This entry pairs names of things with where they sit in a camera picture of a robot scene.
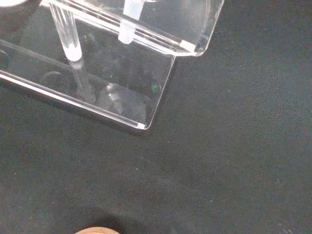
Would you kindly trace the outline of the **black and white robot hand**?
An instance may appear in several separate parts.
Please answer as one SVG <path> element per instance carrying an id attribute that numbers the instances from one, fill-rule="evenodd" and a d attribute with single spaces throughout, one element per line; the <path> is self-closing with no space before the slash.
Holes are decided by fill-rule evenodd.
<path id="1" fill-rule="evenodd" d="M 0 7 L 13 7 L 26 2 L 26 0 L 0 0 Z"/>

